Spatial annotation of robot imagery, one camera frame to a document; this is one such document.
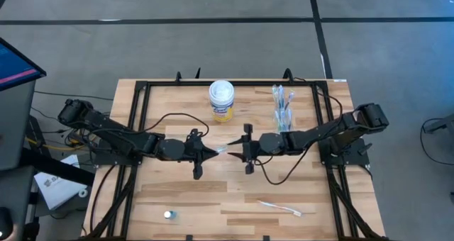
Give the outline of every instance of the white container lid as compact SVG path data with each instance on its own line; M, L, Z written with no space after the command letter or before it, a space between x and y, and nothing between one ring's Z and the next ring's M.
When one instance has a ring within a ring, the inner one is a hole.
M230 82L219 80L215 81L210 86L210 100L217 106L224 106L233 101L235 90Z

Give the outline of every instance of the yellow label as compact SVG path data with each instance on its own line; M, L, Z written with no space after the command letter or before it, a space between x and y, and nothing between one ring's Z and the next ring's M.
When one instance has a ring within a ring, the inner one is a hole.
M233 107L229 107L226 112L217 113L213 111L213 119L219 122L226 122L233 117Z

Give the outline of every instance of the plastic packaging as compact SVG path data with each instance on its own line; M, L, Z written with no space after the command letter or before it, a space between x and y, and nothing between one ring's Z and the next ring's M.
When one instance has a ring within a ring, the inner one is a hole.
M233 100L235 89L230 82L219 80L211 84L209 89L213 119L219 122L226 122L233 117Z

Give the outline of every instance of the toothbrush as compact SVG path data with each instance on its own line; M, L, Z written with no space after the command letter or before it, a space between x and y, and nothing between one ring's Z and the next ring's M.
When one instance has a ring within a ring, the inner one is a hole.
M272 97L275 99L276 107L279 104L279 92L277 90L276 84L272 86Z
M288 207L285 207L285 206L277 206L273 203L268 203L268 202L263 202L263 201L259 201L257 200L258 203L261 203L262 205L264 206L270 206L270 207L274 207L274 208L279 208L279 209L282 209L282 210L286 210L286 211L290 211L292 212L295 216L298 216L298 217L302 217L303 216L303 213L302 212L299 212L299 211L296 211L294 209L291 209L291 208L288 208Z
M292 130L292 110L287 110L287 127L289 128L288 131Z
M280 131L281 132L285 132L285 131L287 131L287 127L286 127L286 124L285 124L287 121L286 121L286 118L285 118L285 110L284 109L280 110L280 117L281 117L280 118L280 122L279 122L280 127L281 127Z
M289 100L285 104L284 110L287 110L287 108L289 107L290 102L292 102L292 99L293 99L294 96L295 96L295 91L290 91Z
M285 92L284 92L284 87L282 85L279 85L279 109L284 108L285 105Z

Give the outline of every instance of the small bottle cap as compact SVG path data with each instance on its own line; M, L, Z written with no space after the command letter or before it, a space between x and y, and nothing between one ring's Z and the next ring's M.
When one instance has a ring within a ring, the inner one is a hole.
M164 212L164 217L165 217L166 219L172 217L172 212L171 212L171 211L165 211L165 212Z

